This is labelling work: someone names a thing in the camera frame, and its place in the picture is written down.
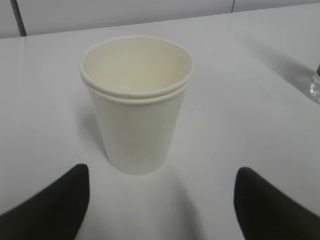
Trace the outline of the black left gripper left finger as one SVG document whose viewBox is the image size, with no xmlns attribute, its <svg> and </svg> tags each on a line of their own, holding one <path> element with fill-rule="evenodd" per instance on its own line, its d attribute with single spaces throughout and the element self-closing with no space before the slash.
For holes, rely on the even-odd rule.
<svg viewBox="0 0 320 240">
<path fill-rule="evenodd" d="M 2 240 L 74 240 L 90 201 L 86 164 L 77 164 L 36 195 L 0 216 Z"/>
</svg>

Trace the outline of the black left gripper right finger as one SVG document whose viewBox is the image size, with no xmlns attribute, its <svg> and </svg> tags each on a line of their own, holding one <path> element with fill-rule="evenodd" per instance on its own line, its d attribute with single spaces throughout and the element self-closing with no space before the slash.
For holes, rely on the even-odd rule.
<svg viewBox="0 0 320 240">
<path fill-rule="evenodd" d="M 233 194 L 235 215 L 246 240 L 318 240 L 320 217 L 257 174 L 241 167 Z"/>
</svg>

